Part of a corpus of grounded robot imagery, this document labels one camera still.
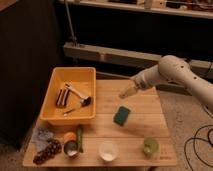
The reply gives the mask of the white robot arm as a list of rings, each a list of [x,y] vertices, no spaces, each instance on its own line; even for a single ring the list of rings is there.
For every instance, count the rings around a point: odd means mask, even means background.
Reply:
[[[131,77],[129,85],[121,91],[119,97],[127,98],[139,90],[169,82],[183,86],[213,113],[213,84],[193,73],[187,62],[173,55],[162,57],[156,65]]]

